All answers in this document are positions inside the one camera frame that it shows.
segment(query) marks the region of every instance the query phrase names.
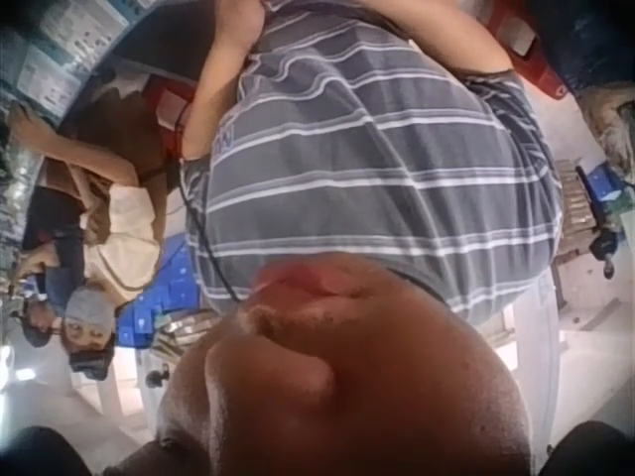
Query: black cable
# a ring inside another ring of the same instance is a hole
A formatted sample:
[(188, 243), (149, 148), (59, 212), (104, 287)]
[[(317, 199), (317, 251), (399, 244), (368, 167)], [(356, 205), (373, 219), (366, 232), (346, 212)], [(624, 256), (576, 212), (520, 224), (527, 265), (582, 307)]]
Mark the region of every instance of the black cable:
[[(181, 120), (183, 119), (184, 114), (188, 110), (188, 107), (190, 107), (190, 105), (186, 104), (181, 110), (181, 112), (179, 113), (179, 116), (177, 117), (177, 122), (175, 123), (175, 142), (178, 140), (179, 132), (183, 132), (183, 128), (180, 131), (180, 123), (181, 123)], [(200, 222), (198, 221), (198, 218), (196, 217), (196, 214), (194, 213), (190, 205), (190, 201), (186, 197), (186, 191), (184, 190), (181, 171), (179, 171), (179, 191), (181, 192), (181, 198), (183, 199), (184, 207), (186, 208), (186, 211), (188, 215), (190, 216), (191, 221), (196, 227), (196, 232), (198, 233), (198, 243), (202, 244), (203, 248), (209, 255), (211, 266), (213, 267), (214, 272), (216, 273), (218, 278), (220, 279), (220, 282), (222, 283), (223, 287), (229, 294), (229, 297), (231, 298), (231, 300), (233, 300), (235, 303), (240, 303), (240, 298), (236, 294), (236, 291), (231, 286), (231, 284), (227, 281), (227, 279), (225, 278), (225, 275), (220, 269), (220, 263), (218, 263), (218, 259), (214, 256), (213, 252), (211, 251), (211, 246), (209, 245), (209, 241), (207, 240), (207, 234), (205, 233), (205, 230), (202, 228), (202, 225), (200, 224)]]
[(194, 223), (194, 226), (196, 227), (196, 232), (198, 233), (198, 242), (202, 244), (205, 251), (209, 255), (211, 266), (213, 267), (214, 271), (216, 272), (216, 275), (222, 282), (222, 285), (227, 291), (227, 293), (229, 294), (229, 297), (231, 298), (231, 300), (233, 300), (236, 303), (240, 303), (240, 298), (238, 298), (238, 295), (234, 291), (233, 287), (227, 281), (223, 272), (220, 270), (220, 264), (218, 263), (218, 259), (212, 253), (211, 246), (209, 246), (209, 241), (207, 240), (207, 235), (205, 231), (203, 230), (202, 225), (198, 221), (198, 218), (196, 217), (194, 211), (191, 209), (188, 198), (186, 197), (186, 191), (183, 188), (183, 182), (181, 180), (179, 180), (179, 191), (181, 192), (181, 197), (183, 199), (183, 203), (186, 206), (186, 210), (188, 211), (188, 215), (190, 216), (191, 221)]

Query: gray striped shirt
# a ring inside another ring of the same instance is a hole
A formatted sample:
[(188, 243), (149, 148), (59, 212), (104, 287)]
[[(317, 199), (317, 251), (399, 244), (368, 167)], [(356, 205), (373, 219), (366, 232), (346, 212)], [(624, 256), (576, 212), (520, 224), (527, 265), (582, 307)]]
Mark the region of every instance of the gray striped shirt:
[[(184, 164), (222, 274), (245, 298), (272, 261), (358, 253), (486, 320), (549, 267), (560, 235), (562, 188), (521, 81), (459, 81), (323, 3), (278, 3), (211, 157)], [(198, 235), (190, 220), (196, 277), (227, 310)]]

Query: white shirt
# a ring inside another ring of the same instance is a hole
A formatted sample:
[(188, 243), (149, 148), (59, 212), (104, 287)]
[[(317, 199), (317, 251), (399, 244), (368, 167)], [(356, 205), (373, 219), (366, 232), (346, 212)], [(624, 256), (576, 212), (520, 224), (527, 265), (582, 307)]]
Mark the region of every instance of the white shirt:
[[(161, 247), (154, 238), (155, 210), (145, 188), (110, 188), (110, 235), (102, 245), (84, 246), (87, 278), (106, 278), (123, 298), (132, 300), (153, 279)], [(85, 229), (87, 217), (82, 215)]]

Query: finger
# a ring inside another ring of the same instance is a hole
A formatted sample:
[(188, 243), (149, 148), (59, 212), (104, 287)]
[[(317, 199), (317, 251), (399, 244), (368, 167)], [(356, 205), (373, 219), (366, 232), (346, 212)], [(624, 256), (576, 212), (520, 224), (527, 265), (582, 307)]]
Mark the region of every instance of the finger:
[(20, 113), (22, 109), (20, 108), (20, 103), (14, 101), (11, 103), (11, 109), (9, 110), (9, 117), (7, 118), (7, 122), (9, 128), (11, 128), (20, 118)]
[(35, 113), (31, 105), (29, 105), (28, 103), (25, 103), (22, 105), (22, 110), (24, 112), (24, 116), (30, 121), (33, 121), (34, 119), (38, 119), (38, 115)]

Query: blue crate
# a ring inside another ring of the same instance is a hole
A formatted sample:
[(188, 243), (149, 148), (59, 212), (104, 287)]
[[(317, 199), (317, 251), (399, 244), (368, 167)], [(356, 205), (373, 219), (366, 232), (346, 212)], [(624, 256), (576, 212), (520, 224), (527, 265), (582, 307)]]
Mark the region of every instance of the blue crate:
[(625, 184), (610, 168), (608, 163), (604, 163), (590, 174), (586, 175), (591, 193), (595, 195), (597, 201), (611, 201), (617, 198), (625, 188)]
[(148, 349), (152, 346), (152, 334), (139, 334), (135, 332), (133, 327), (119, 324), (117, 326), (118, 347), (127, 347), (132, 349)]
[(199, 291), (193, 277), (185, 235), (168, 238), (162, 264), (150, 286), (121, 312), (118, 342), (124, 347), (150, 345), (158, 314), (175, 309), (198, 308)]

